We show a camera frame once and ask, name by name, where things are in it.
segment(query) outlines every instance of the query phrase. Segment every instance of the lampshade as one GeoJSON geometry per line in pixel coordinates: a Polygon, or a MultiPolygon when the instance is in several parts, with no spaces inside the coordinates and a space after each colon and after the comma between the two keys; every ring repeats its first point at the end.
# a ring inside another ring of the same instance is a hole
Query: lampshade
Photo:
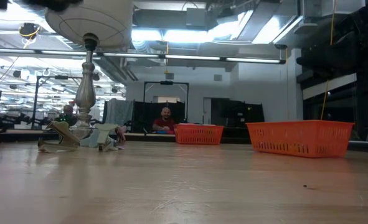
{"type": "Polygon", "coordinates": [[[118,48],[131,42],[132,0],[84,0],[64,12],[47,11],[49,26],[66,39],[84,44],[83,36],[95,34],[99,47],[118,48]]]}

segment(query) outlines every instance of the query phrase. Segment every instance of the orange plastic basket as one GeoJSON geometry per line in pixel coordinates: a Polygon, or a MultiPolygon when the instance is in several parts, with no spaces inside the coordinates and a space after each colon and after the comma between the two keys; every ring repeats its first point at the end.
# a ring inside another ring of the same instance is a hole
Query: orange plastic basket
{"type": "Polygon", "coordinates": [[[247,123],[254,150],[301,157],[342,157],[353,123],[289,121],[247,123]]]}
{"type": "Polygon", "coordinates": [[[179,144],[220,144],[223,126],[177,124],[176,142],[179,144]]]}

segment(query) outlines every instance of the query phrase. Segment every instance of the wooden table surface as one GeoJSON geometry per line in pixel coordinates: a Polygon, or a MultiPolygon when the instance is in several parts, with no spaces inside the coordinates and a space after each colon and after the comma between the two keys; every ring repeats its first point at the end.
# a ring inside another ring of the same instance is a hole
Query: wooden table surface
{"type": "Polygon", "coordinates": [[[128,142],[46,154],[34,142],[0,144],[0,223],[368,224],[368,153],[305,159],[128,142]]]}

